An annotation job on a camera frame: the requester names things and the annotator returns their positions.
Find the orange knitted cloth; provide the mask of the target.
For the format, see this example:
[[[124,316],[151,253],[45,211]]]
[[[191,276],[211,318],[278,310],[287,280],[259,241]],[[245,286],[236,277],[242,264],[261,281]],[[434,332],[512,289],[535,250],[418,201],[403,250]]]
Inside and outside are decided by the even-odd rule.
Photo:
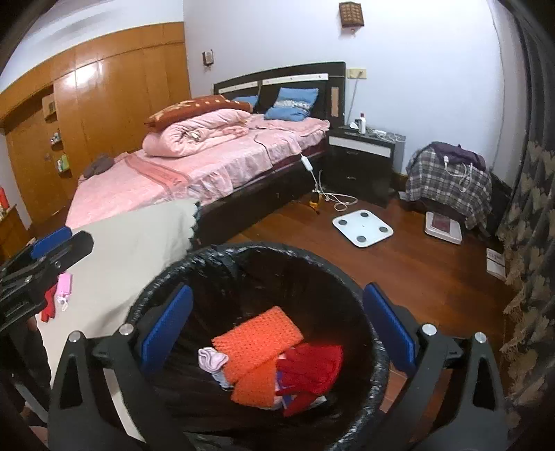
[[[213,347],[229,356],[223,374],[232,386],[231,400],[276,409],[276,361],[303,340],[300,329],[277,306],[213,338]]]

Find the wooden sideboard cabinet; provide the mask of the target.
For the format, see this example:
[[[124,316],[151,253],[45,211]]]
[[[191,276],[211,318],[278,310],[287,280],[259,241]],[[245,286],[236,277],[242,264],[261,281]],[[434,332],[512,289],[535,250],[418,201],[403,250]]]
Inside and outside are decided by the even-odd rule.
[[[19,212],[12,207],[1,219],[0,225],[0,252],[1,262],[7,261],[24,249],[31,235],[25,228]]]

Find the brown patterned blanket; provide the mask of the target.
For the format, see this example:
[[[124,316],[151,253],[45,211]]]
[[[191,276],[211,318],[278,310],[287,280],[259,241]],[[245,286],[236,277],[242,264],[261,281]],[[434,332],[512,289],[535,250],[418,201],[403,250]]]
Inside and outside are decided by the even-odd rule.
[[[162,131],[169,125],[185,119],[201,116],[220,109],[235,109],[253,112],[253,106],[247,101],[233,101],[223,95],[209,95],[180,101],[152,114],[145,119],[148,130]]]

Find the white blue medicine box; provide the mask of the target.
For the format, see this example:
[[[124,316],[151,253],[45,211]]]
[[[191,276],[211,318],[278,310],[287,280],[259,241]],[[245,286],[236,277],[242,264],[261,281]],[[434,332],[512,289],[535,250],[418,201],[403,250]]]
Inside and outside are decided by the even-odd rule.
[[[198,365],[221,387],[230,389],[233,402],[263,410],[283,409],[286,417],[325,402],[342,361],[341,346],[303,343],[236,377],[230,374],[229,355],[214,348],[198,351]]]

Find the black lined trash bin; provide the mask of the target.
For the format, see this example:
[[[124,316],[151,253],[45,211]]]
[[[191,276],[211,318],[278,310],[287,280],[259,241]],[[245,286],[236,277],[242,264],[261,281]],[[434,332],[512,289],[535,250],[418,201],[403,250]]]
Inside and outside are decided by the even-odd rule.
[[[193,307],[150,383],[194,449],[362,448],[389,360],[352,278],[296,247],[217,245],[160,272],[127,320],[182,285]]]

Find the white bathroom scale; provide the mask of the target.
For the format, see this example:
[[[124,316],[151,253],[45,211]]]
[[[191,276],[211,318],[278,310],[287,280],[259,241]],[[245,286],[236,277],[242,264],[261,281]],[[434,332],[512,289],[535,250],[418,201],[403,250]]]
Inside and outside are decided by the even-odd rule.
[[[368,210],[352,211],[332,220],[333,226],[355,247],[367,248],[392,237],[392,227]]]

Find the plaid cloth covered chair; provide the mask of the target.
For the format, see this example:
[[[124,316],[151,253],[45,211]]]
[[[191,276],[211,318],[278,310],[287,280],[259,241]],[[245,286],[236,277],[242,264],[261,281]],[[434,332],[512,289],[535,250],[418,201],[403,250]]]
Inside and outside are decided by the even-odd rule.
[[[425,198],[451,208],[465,218],[468,229],[487,225],[492,200],[489,170],[443,163],[431,144],[411,157],[404,192],[410,201]]]

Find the grey clothes on bed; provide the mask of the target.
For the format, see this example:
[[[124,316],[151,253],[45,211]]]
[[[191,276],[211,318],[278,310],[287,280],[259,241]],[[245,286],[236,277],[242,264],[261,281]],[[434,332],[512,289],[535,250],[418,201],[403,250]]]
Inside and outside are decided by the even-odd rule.
[[[107,154],[101,154],[96,160],[90,163],[83,171],[83,177],[90,179],[93,176],[103,174],[115,164],[115,159]]]

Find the pink face mask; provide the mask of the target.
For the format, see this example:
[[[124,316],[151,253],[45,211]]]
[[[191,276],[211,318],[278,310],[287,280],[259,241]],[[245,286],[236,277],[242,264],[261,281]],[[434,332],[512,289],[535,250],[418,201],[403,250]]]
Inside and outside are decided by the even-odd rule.
[[[61,273],[57,278],[57,289],[54,293],[54,300],[62,311],[66,311],[69,306],[69,299],[72,288],[72,275],[68,272]]]

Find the black bed headboard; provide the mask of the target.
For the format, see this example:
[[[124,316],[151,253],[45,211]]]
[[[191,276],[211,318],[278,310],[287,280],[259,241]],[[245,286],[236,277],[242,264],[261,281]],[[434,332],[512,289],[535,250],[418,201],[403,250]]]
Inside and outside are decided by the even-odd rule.
[[[310,116],[326,119],[331,128],[345,124],[346,63],[342,61],[309,63],[267,69],[214,84],[214,94],[229,100],[257,96],[255,113],[272,107],[282,88],[318,90]]]

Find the white box on floor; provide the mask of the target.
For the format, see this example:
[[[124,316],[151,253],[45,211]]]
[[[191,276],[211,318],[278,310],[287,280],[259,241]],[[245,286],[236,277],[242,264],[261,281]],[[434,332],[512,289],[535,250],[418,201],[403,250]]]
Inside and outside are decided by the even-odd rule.
[[[448,216],[427,211],[425,214],[424,232],[436,239],[460,245],[463,233],[460,224]]]

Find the brown wall ornament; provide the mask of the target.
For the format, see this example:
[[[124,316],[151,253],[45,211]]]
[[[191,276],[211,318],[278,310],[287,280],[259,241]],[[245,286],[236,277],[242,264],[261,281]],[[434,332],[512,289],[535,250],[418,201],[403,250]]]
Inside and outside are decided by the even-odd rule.
[[[360,28],[364,25],[362,5],[347,1],[339,3],[342,28]]]

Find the red cloth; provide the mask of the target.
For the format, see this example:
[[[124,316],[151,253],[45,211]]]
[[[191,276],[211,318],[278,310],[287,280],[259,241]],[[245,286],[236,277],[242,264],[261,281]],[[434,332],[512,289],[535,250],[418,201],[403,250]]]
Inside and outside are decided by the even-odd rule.
[[[326,395],[340,375],[342,362],[341,345],[303,343],[287,349],[276,361],[275,395],[286,400],[283,415],[302,414]]]

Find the blue pillow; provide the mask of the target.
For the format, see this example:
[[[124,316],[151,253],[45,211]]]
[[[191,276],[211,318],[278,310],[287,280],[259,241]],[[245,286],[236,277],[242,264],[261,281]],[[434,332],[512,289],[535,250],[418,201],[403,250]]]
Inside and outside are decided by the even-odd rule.
[[[319,96],[318,88],[281,87],[274,104],[265,112],[266,120],[299,122],[307,118]]]
[[[248,103],[250,105],[251,109],[254,110],[256,108],[257,103],[258,103],[259,96],[258,95],[238,96],[238,97],[233,98],[232,100]]]

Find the white tissue ball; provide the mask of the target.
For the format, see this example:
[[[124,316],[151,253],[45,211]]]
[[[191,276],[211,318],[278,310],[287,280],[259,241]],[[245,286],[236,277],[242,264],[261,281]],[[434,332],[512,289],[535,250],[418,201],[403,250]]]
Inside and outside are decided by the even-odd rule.
[[[214,374],[219,372],[229,361],[226,353],[212,347],[198,349],[198,366],[205,372]]]

